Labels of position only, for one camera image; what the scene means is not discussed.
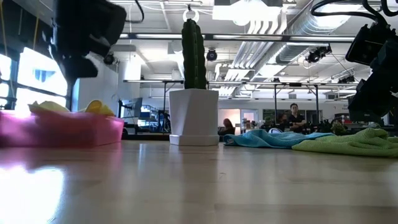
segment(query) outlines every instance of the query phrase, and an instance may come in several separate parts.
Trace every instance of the woman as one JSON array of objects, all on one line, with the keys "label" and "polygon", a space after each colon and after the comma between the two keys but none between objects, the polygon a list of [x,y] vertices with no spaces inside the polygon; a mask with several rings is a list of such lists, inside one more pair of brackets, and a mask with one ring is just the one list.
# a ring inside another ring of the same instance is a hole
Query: woman
[{"label": "woman", "polygon": [[285,113],[281,113],[278,115],[276,127],[279,128],[282,132],[285,131],[286,127],[289,127],[289,123],[287,122],[287,115]]},{"label": "woman", "polygon": [[224,136],[226,134],[235,134],[235,128],[232,125],[232,122],[228,118],[224,119],[223,124],[224,127],[218,130],[219,136]]}]

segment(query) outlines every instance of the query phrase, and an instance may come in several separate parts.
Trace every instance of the wooden table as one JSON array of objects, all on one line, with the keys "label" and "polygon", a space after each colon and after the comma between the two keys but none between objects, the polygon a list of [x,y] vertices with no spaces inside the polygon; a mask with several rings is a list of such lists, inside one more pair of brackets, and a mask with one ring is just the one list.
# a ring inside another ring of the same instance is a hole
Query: wooden table
[{"label": "wooden table", "polygon": [[397,223],[398,163],[124,141],[0,149],[0,223]]}]

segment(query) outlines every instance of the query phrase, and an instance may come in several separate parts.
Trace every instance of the black shirt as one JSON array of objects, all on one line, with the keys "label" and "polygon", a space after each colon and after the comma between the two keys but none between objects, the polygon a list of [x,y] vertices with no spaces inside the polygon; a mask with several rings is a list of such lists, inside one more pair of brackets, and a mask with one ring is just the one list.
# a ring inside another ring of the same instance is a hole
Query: black shirt
[{"label": "black shirt", "polygon": [[[293,115],[290,115],[288,120],[289,120],[290,123],[300,123],[303,120],[305,120],[305,118],[301,114],[298,114],[297,117],[295,117]],[[302,133],[303,132],[303,127],[295,128],[293,131],[295,133]]]}]

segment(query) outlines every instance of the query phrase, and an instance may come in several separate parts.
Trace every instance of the white planter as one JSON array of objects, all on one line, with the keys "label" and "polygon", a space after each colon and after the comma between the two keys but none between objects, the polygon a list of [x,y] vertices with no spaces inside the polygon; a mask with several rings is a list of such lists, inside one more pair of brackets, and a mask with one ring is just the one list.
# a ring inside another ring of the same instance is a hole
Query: white planter
[{"label": "white planter", "polygon": [[172,134],[179,146],[218,145],[218,91],[178,90],[169,93]]}]

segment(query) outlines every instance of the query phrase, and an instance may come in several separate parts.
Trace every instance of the pink basket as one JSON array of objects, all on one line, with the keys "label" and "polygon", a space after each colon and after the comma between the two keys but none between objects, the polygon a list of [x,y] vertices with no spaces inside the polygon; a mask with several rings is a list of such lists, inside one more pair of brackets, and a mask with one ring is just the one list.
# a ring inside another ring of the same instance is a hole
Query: pink basket
[{"label": "pink basket", "polygon": [[123,126],[93,113],[0,111],[0,147],[94,147],[120,142]]}]

